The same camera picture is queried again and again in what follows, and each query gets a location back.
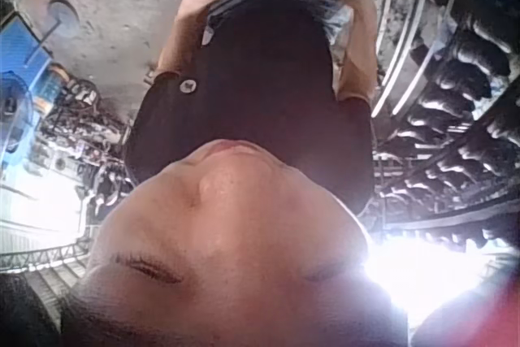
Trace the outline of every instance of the lip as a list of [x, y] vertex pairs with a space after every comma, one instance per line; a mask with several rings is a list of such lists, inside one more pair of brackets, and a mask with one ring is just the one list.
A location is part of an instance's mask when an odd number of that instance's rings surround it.
[[260, 149], [256, 147], [256, 145], [251, 144], [247, 141], [221, 140], [211, 146], [211, 148], [206, 152], [204, 159], [209, 158], [214, 154], [219, 154], [221, 152], [224, 152], [225, 150], [231, 150], [236, 147], [240, 147], [242, 150], [247, 149], [255, 153], [261, 152]]

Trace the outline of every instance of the eye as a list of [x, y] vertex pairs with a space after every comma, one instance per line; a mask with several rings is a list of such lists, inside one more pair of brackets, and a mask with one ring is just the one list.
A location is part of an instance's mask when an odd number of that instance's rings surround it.
[[182, 282], [182, 278], [172, 272], [168, 266], [144, 255], [116, 254], [112, 260], [114, 263], [132, 268], [159, 282], [166, 284], [179, 284]]

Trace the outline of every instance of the button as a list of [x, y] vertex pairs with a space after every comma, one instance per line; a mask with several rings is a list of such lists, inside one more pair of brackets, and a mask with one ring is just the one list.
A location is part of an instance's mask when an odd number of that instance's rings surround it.
[[197, 82], [193, 79], [187, 79], [180, 84], [181, 93], [192, 93], [197, 89]]

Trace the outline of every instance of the person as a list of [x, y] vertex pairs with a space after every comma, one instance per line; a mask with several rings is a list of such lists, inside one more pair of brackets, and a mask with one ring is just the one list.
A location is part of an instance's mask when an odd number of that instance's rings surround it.
[[128, 142], [139, 185], [63, 300], [65, 345], [406, 345], [352, 212], [372, 186], [376, 12], [342, 1], [334, 93], [309, 4], [182, 0]]

